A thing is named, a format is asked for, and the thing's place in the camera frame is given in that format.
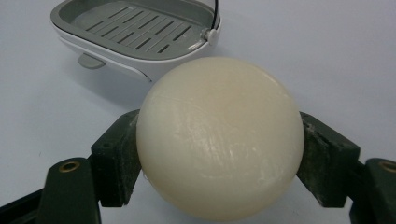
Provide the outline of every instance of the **ball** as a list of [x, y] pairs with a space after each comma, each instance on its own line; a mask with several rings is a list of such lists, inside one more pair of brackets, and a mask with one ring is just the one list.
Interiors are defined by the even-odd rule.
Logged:
[[142, 169], [166, 201], [214, 221], [251, 216], [290, 185], [304, 150], [299, 110], [260, 67], [203, 58], [150, 90], [136, 126]]

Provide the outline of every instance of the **white background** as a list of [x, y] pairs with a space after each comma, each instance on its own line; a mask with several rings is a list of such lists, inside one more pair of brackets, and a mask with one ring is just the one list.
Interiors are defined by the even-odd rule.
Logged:
[[[0, 205], [43, 188], [48, 169], [88, 157], [151, 84], [104, 67], [82, 68], [50, 24], [61, 0], [0, 1]], [[361, 161], [396, 161], [396, 2], [222, 0], [215, 55], [264, 68], [300, 109], [362, 148]], [[349, 223], [296, 178], [273, 206], [235, 223]], [[209, 223], [165, 202], [139, 177], [130, 204], [103, 223]]]

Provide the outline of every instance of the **white table surface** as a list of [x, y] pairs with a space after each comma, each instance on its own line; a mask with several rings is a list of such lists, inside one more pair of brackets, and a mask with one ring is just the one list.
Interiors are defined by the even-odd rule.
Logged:
[[[61, 0], [0, 1], [0, 205], [43, 188], [51, 165], [88, 157], [151, 84], [82, 68], [50, 24]], [[222, 0], [214, 55], [264, 68], [314, 115], [362, 148], [396, 161], [396, 2]], [[349, 223], [319, 207], [296, 178], [273, 206], [234, 223]], [[210, 223], [165, 202], [142, 176], [130, 204], [103, 223]]]

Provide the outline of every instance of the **screw hole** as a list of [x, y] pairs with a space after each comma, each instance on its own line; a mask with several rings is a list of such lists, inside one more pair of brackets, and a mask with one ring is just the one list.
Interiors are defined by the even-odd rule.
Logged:
[[384, 170], [386, 170], [388, 172], [396, 173], [396, 163], [394, 163], [394, 162], [381, 161], [379, 163], [379, 166], [381, 166], [382, 169], [384, 169]]
[[59, 171], [61, 173], [69, 173], [77, 170], [78, 167], [79, 167], [78, 161], [69, 161], [64, 163], [61, 167], [59, 167]]

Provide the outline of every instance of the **white ball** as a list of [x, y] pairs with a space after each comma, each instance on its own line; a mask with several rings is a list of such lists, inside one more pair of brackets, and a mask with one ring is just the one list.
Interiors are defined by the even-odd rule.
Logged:
[[196, 217], [236, 220], [287, 189], [304, 130], [286, 89], [259, 67], [203, 58], [154, 85], [140, 110], [137, 148], [165, 200]]

